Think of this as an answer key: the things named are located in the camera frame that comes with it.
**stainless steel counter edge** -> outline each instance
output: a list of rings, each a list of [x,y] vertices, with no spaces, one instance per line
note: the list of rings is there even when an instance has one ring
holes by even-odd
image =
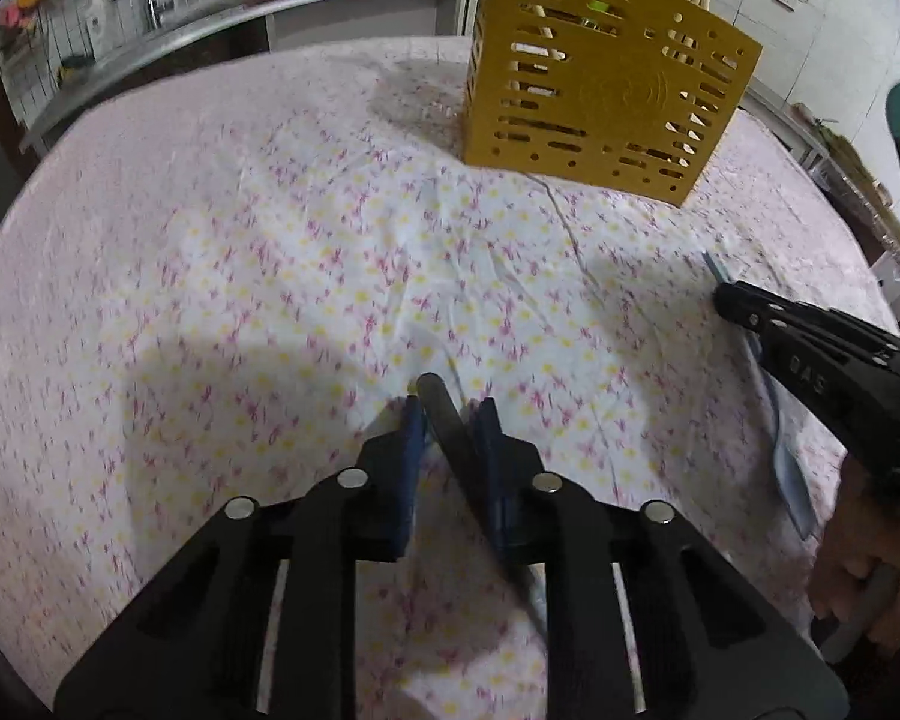
[[[97,95],[116,84],[117,81],[125,79],[151,62],[239,23],[319,1],[325,0],[271,0],[242,4],[184,25],[146,34],[141,40],[123,46],[117,52],[98,62],[78,83],[61,89],[47,103],[47,107],[40,112],[32,127],[26,132],[20,142],[20,151],[25,151],[33,146],[64,117],[81,108],[82,105],[86,105]]]

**yellow utensil holder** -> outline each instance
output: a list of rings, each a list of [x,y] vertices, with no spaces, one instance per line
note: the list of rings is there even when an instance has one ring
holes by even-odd
[[[480,0],[463,161],[679,206],[760,52],[687,0]]]

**dish rack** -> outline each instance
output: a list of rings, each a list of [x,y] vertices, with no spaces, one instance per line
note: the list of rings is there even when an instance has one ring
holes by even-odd
[[[480,0],[463,161],[679,206],[760,52],[687,0]]]

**metal rivet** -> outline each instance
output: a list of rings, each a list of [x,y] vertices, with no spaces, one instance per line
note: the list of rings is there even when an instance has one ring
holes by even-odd
[[[563,480],[550,471],[543,471],[533,477],[533,488],[540,490],[540,493],[555,493],[561,487],[563,487]]]
[[[227,501],[226,507],[223,507],[223,513],[230,519],[247,519],[253,510],[256,509],[255,504],[250,498],[231,498]]]
[[[674,507],[666,501],[650,501],[650,503],[645,505],[643,514],[650,522],[655,522],[658,525],[666,525],[677,515]]]
[[[369,480],[370,476],[363,469],[343,469],[337,474],[337,484],[345,490],[362,488]]]

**round table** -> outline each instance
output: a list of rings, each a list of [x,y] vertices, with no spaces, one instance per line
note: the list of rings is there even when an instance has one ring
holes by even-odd
[[[601,500],[676,505],[799,627],[815,543],[703,252],[895,327],[859,248],[738,111],[682,210],[458,160],[468,41],[263,55],[85,115],[0,231],[0,646],[45,701],[238,493],[355,460],[428,370]],[[820,517],[842,450],[794,448]],[[358,575],[361,717],[543,717],[542,643],[431,447],[410,554]]]

